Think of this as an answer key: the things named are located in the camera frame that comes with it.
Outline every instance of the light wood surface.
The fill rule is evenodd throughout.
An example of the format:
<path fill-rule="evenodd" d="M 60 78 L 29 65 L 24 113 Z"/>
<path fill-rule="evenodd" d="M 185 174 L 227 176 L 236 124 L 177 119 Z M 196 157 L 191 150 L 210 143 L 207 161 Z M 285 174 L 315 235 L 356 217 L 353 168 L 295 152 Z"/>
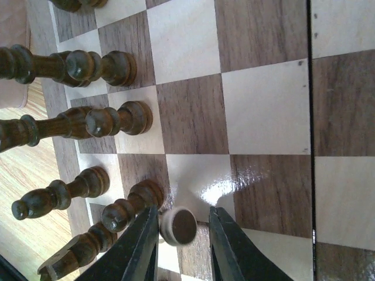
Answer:
<path fill-rule="evenodd" d="M 40 80 L 29 86 L 26 107 L 1 109 L 0 119 L 19 119 L 24 114 L 36 120 L 47 118 Z M 11 204 L 59 178 L 52 139 L 41 140 L 34 148 L 22 146 L 0 155 L 0 254 L 30 281 L 39 280 L 38 267 L 71 239 L 68 216 L 66 211 L 54 210 L 43 218 L 17 221 Z M 78 272 L 62 280 L 77 276 Z"/>

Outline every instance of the chessboard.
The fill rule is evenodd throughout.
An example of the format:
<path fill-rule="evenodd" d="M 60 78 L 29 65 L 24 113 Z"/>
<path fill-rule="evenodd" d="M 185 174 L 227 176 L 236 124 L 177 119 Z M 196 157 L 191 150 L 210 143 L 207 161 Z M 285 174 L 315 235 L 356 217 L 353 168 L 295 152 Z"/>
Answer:
<path fill-rule="evenodd" d="M 199 222 L 189 246 L 159 245 L 158 280 L 212 280 L 211 205 L 224 207 L 293 280 L 370 276 L 373 3 L 109 0 L 68 13 L 37 2 L 28 5 L 39 54 L 119 50 L 138 67 L 129 87 L 43 80 L 51 117 L 126 101 L 142 101 L 153 113 L 141 135 L 54 138 L 63 180 L 95 165 L 111 180 L 104 195 L 73 200 L 73 235 L 152 179 L 165 192 L 161 211 L 182 205 Z"/>

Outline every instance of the brown leather cushion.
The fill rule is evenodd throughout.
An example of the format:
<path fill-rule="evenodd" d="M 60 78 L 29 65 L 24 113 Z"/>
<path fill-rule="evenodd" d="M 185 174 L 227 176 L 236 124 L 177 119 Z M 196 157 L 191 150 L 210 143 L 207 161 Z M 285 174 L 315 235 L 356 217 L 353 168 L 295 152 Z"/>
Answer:
<path fill-rule="evenodd" d="M 0 0 L 0 46 L 22 44 L 30 47 L 25 0 Z M 22 107 L 28 86 L 14 80 L 0 80 L 0 108 Z"/>

